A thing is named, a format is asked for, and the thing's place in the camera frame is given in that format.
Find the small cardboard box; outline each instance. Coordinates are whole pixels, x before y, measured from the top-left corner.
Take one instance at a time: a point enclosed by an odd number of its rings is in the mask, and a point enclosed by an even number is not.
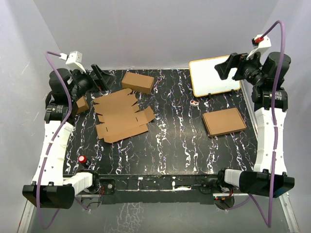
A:
[[[122,80],[122,88],[130,88],[133,91],[138,91],[150,94],[155,84],[154,77],[126,72]]]
[[[210,137],[246,129],[246,124],[237,108],[204,113],[202,118]]]
[[[85,112],[86,110],[89,109],[89,106],[84,96],[78,99],[77,106],[78,106],[77,114]]]
[[[148,131],[147,123],[155,118],[151,107],[139,111],[135,95],[127,88],[94,99],[95,112],[102,124],[96,125],[99,139],[113,143]]]

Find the gray wall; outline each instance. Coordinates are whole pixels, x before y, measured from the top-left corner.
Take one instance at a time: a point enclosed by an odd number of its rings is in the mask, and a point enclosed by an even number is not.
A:
[[[22,187],[31,182],[43,143],[51,71],[44,51],[59,49],[32,0],[0,0],[0,6],[0,232],[11,233],[26,203]]]
[[[284,123],[284,158],[288,175],[295,177],[295,187],[290,191],[290,200],[301,232],[310,232],[311,222],[311,2],[308,0],[280,0],[269,17],[262,32],[277,19],[286,27],[286,48],[292,63],[285,76],[284,87],[289,95],[289,110]],[[270,51],[280,49],[279,26],[269,37]]]
[[[34,0],[59,48],[102,68],[188,67],[245,52],[277,0]]]

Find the black marble table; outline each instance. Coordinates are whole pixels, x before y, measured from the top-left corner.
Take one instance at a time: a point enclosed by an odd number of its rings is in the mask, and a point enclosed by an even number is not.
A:
[[[213,95],[211,99],[196,98],[188,69],[130,70],[155,78],[152,94],[136,93],[140,109],[151,106],[155,119],[146,133],[113,144],[99,140],[95,128],[99,121],[92,100],[121,90],[126,70],[110,72],[117,77],[111,90],[87,94],[90,110],[76,117],[64,174],[72,175],[82,168],[78,164],[81,154],[92,160],[90,168],[99,174],[191,175],[215,174],[223,167],[253,168],[257,140],[242,90]],[[200,101],[199,106],[191,106],[191,100]],[[238,108],[247,129],[208,138],[202,114],[233,107]]]

